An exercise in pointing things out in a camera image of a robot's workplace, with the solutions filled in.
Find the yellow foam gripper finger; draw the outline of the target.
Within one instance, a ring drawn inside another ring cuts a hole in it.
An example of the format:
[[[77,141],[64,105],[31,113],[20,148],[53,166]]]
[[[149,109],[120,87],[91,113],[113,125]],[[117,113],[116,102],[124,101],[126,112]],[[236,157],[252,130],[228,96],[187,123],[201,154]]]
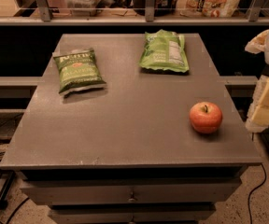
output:
[[[253,101],[248,109],[246,128],[252,133],[261,133],[269,127],[269,77],[261,75],[257,81]]]

